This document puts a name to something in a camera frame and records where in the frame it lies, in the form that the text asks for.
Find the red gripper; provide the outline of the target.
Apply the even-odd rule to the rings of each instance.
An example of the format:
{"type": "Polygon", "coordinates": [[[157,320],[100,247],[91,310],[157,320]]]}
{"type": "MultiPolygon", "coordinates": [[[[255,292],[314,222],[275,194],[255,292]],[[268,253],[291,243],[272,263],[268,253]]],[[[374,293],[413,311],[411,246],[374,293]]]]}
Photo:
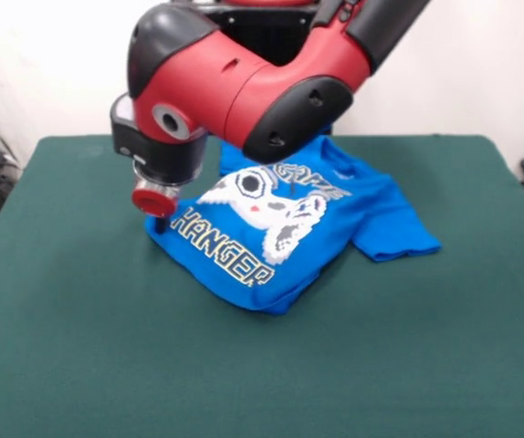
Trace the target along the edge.
{"type": "Polygon", "coordinates": [[[168,226],[168,217],[178,207],[180,190],[172,186],[137,184],[131,194],[133,204],[143,213],[155,219],[155,233],[163,234],[168,226]]]}

